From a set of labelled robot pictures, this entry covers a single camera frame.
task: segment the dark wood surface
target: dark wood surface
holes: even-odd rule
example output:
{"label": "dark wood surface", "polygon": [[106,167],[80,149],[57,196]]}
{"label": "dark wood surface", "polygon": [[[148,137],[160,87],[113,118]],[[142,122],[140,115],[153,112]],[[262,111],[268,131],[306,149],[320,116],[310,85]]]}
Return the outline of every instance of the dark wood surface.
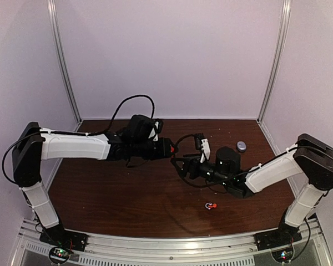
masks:
{"label": "dark wood surface", "polygon": [[[112,130],[125,123],[116,121]],[[101,130],[107,124],[85,121],[80,131]],[[197,132],[209,139],[212,161],[218,148],[235,148],[239,140],[248,147],[241,154],[243,169],[274,155],[251,120],[164,120],[161,136],[175,142]],[[195,151],[193,140],[180,148],[183,153]],[[204,184],[199,179],[195,182]],[[127,237],[218,236],[273,228],[294,199],[287,181],[248,199],[190,187],[180,180],[169,159],[138,168],[126,168],[124,161],[64,159],[49,195],[66,228]],[[217,209],[206,210],[207,202],[217,203]]]}

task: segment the small red toy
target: small red toy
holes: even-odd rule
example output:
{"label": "small red toy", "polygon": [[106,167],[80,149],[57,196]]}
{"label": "small red toy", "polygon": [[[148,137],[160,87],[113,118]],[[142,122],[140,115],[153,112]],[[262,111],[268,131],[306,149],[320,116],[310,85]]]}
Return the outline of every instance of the small red toy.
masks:
{"label": "small red toy", "polygon": [[217,208],[217,203],[208,202],[208,203],[205,204],[205,208],[208,209],[208,210],[216,209]]}

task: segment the white panel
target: white panel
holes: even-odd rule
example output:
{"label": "white panel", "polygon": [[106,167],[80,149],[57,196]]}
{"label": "white panel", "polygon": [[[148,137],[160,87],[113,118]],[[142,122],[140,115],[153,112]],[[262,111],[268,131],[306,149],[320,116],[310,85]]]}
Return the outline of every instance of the white panel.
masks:
{"label": "white panel", "polygon": [[[75,127],[54,48],[47,2],[0,0],[0,265],[7,265],[24,216],[22,193],[5,180],[1,158],[26,124],[60,130]],[[42,167],[48,179],[55,160]],[[6,164],[12,176],[11,156]]]}
{"label": "white panel", "polygon": [[[282,1],[57,0],[70,79],[84,118],[148,94],[164,118],[256,118]],[[119,118],[150,114],[134,99]]]}
{"label": "white panel", "polygon": [[[293,1],[265,123],[280,150],[303,132],[333,147],[333,0]],[[297,178],[297,187],[304,181]],[[333,191],[317,213],[333,256]]]}

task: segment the metal frame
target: metal frame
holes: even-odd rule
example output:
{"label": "metal frame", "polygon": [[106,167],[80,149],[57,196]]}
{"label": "metal frame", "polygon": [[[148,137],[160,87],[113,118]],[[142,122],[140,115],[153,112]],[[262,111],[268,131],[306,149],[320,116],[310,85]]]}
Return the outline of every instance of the metal frame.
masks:
{"label": "metal frame", "polygon": [[47,4],[48,4],[49,18],[51,19],[55,49],[57,51],[60,72],[62,74],[65,90],[66,90],[67,95],[68,95],[68,100],[69,100],[70,106],[72,108],[74,118],[75,118],[77,123],[80,123],[82,121],[82,118],[80,116],[80,113],[79,113],[79,110],[78,110],[78,105],[77,105],[77,102],[76,102],[75,97],[74,97],[72,84],[71,84],[70,79],[69,79],[67,63],[65,62],[65,58],[64,58],[62,41],[60,39],[58,19],[57,19],[57,11],[56,11],[56,1],[55,0],[47,0]]}
{"label": "metal frame", "polygon": [[273,92],[276,76],[278,75],[280,58],[282,55],[282,51],[284,50],[286,36],[287,36],[287,29],[289,27],[289,22],[290,22],[290,14],[291,14],[291,0],[284,0],[284,4],[282,6],[280,29],[279,29],[279,35],[277,37],[273,66],[271,67],[268,87],[266,88],[263,104],[261,106],[258,117],[259,123],[262,123],[264,119],[264,115],[270,101],[271,93]]}
{"label": "metal frame", "polygon": [[[24,220],[16,240],[10,265],[21,266],[25,250],[47,255],[50,246],[39,241],[36,222]],[[316,219],[309,220],[311,238],[322,266],[332,266],[322,229]],[[300,226],[304,243],[308,237],[306,224]],[[268,253],[258,251],[254,232],[220,237],[195,238],[130,238],[102,234],[88,234],[85,252],[74,251],[70,262],[78,265],[236,265],[236,261],[247,261],[254,265],[254,256]]]}

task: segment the robotic arm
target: robotic arm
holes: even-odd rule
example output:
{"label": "robotic arm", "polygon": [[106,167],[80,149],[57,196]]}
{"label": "robotic arm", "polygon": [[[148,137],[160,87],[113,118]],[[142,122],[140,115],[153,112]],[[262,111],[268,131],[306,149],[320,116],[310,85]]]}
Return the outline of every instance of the robotic arm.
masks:
{"label": "robotic arm", "polygon": [[293,175],[306,175],[308,183],[285,210],[279,228],[255,235],[258,250],[287,245],[292,238],[295,241],[300,240],[300,224],[317,206],[322,196],[333,188],[333,148],[308,134],[302,134],[297,143],[284,153],[267,163],[242,171],[240,155],[229,147],[217,150],[215,163],[203,161],[204,150],[209,151],[208,143],[204,139],[202,134],[195,135],[196,149],[200,150],[200,154],[171,159],[184,181],[187,175],[192,180],[203,177],[211,182],[211,185],[223,185],[228,193],[235,197],[247,198]]}
{"label": "robotic arm", "polygon": [[40,240],[62,247],[84,250],[86,235],[66,231],[54,209],[40,176],[41,160],[50,158],[94,158],[97,160],[145,160],[170,158],[174,145],[168,138],[159,138],[163,122],[143,115],[134,115],[127,127],[102,134],[53,131],[31,122],[23,131],[12,152],[13,176],[27,203],[42,225]]}

